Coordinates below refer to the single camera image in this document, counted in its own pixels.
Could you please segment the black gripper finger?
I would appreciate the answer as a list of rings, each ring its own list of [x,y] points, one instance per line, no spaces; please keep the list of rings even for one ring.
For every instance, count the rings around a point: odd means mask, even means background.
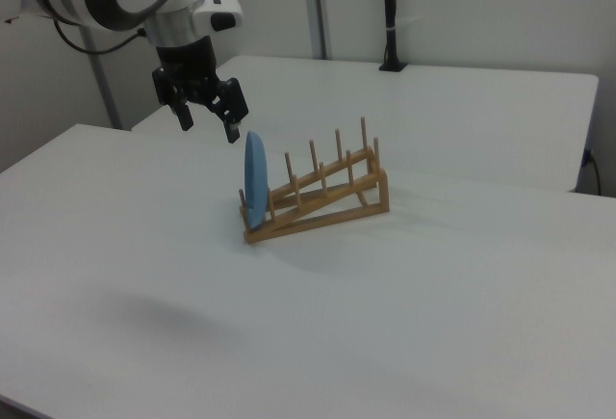
[[[168,106],[177,116],[183,131],[191,129],[193,118],[183,90],[172,82],[162,67],[152,72],[152,79],[159,103]]]
[[[216,99],[211,111],[222,121],[227,142],[233,144],[239,139],[239,126],[249,113],[239,81],[236,78],[219,81]]]

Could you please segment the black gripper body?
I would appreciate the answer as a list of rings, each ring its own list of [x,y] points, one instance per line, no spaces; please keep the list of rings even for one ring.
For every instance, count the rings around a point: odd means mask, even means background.
[[[171,87],[189,101],[222,100],[223,85],[217,76],[217,58],[209,36],[179,47],[157,47],[161,65],[154,71],[160,101],[170,101]]]

